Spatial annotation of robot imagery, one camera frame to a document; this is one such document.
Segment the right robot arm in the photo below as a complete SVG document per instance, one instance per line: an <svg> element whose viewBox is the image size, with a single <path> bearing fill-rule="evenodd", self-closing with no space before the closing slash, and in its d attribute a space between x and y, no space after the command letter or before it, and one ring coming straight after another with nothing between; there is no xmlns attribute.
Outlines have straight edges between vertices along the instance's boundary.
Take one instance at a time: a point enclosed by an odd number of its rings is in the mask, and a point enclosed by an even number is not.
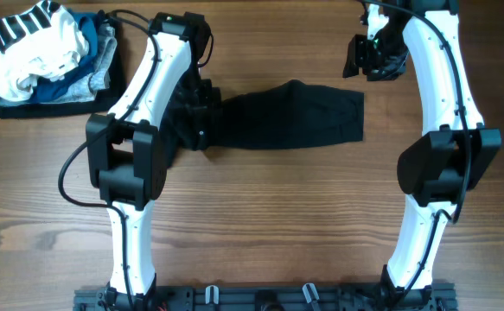
<svg viewBox="0 0 504 311"><path fill-rule="evenodd" d="M398 242L380 280L341 290L356 310L448 310L449 283L433 280L433 264L448 225L457 223L466 194L501 148L501 133L484 123L469 89L455 1L365 1L364 35L348 46L346 78L398 78L415 68L422 108L421 137L398 159L405 210Z"/></svg>

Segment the black t-shirt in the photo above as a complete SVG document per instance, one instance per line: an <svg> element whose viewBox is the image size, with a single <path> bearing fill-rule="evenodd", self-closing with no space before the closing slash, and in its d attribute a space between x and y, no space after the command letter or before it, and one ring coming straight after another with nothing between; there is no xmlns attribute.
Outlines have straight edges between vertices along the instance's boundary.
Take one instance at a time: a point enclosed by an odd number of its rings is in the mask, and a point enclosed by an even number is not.
<svg viewBox="0 0 504 311"><path fill-rule="evenodd" d="M180 92L169 102L160 127L167 166L173 165L179 148L187 149L177 130ZM304 149L360 142L364 99L361 92L296 79L222 99L207 148Z"/></svg>

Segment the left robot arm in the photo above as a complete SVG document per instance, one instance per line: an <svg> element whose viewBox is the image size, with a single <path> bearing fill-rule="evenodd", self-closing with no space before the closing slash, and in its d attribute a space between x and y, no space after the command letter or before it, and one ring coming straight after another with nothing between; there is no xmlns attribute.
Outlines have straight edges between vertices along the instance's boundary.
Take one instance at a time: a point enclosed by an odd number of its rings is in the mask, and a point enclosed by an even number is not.
<svg viewBox="0 0 504 311"><path fill-rule="evenodd" d="M91 183L107 204L114 268L97 293L98 310L156 310L151 220L167 173L160 137L164 117L184 117L198 139L220 105L220 90L200 76L213 35L203 15L158 13L147 27L146 52L123 96L86 123Z"/></svg>

